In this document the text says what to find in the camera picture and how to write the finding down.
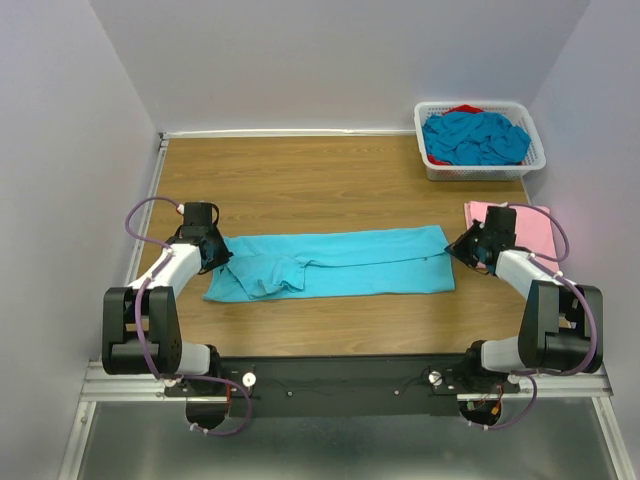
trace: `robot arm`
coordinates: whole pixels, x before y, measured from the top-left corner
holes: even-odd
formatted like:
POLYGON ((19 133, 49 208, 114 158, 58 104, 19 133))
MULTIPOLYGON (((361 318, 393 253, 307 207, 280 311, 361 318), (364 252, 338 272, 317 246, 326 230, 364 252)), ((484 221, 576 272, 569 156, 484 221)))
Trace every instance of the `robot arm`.
MULTIPOLYGON (((527 300, 517 337, 475 342, 468 353, 476 356, 482 369, 491 372, 569 371, 587 357, 595 332, 575 293, 557 280, 558 274, 532 263, 530 252, 515 247, 515 221, 515 210, 489 207, 484 223, 474 221, 447 247, 453 257, 471 268, 484 263, 489 273, 509 283, 527 300), (570 326, 562 326, 562 319, 570 326)), ((602 363, 602 293, 592 286, 570 283, 588 303, 599 332, 595 354, 582 370, 593 373, 602 363)))
POLYGON ((232 253, 217 228, 216 205, 185 203, 178 212, 183 215, 183 224, 167 240, 154 265, 127 287, 111 288, 105 294, 102 363, 107 373, 149 372, 140 341, 131 328, 135 324, 135 296, 148 279, 141 313, 148 320, 145 340, 158 371, 167 375, 217 376, 220 373, 220 357, 214 347, 182 341, 176 298, 193 276, 227 263, 232 253), (172 257, 171 261, 154 276, 153 272, 168 256, 172 257))

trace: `gray floor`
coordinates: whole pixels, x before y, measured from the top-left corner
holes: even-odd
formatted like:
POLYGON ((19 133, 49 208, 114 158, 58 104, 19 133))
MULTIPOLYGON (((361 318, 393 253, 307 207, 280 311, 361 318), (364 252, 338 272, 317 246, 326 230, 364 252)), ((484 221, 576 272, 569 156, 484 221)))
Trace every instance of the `gray floor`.
MULTIPOLYGON (((510 401, 505 410, 523 406, 510 401)), ((235 437, 209 438, 189 432, 183 408, 99 405, 80 478, 615 478, 586 398, 540 399, 522 422, 498 432, 429 416, 294 418, 255 419, 235 437)))

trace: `black mounting bar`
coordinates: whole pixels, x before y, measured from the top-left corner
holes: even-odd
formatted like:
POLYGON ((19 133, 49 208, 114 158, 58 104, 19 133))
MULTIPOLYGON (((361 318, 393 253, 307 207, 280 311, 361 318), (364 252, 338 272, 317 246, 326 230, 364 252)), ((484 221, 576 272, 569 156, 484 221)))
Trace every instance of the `black mounting bar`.
MULTIPOLYGON (((461 383, 430 382, 430 372, 445 372, 463 360, 460 354, 225 357, 222 372, 241 385, 244 375, 255 375, 247 389, 255 417, 457 416, 458 394, 486 394, 495 384, 470 379, 472 389, 467 389, 461 383)), ((198 383, 183 382, 165 389, 165 395, 206 397, 198 393, 198 383)), ((228 390, 227 402, 187 402, 186 415, 189 422, 212 429, 226 417, 243 418, 246 408, 243 395, 228 390)))

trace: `white wall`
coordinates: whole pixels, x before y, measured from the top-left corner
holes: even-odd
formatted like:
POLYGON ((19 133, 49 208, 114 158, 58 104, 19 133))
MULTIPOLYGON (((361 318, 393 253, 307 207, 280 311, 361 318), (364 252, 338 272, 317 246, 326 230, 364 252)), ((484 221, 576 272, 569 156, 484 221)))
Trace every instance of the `white wall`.
POLYGON ((547 168, 535 203, 566 227, 563 269, 604 293, 613 406, 640 474, 640 2, 593 0, 531 107, 547 168))
POLYGON ((157 136, 86 0, 0 15, 0 477, 55 478, 157 136))
POLYGON ((528 105, 588 0, 91 0, 161 131, 412 128, 418 101, 528 105))

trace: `baseboard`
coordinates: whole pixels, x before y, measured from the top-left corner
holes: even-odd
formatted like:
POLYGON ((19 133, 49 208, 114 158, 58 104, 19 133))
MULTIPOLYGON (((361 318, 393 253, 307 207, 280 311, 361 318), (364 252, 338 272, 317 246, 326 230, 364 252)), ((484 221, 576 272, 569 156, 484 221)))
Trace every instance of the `baseboard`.
POLYGON ((342 129, 342 128, 248 128, 236 130, 204 130, 194 132, 167 132, 163 139, 171 138, 223 138, 223 137, 331 137, 415 135, 414 129, 342 129))

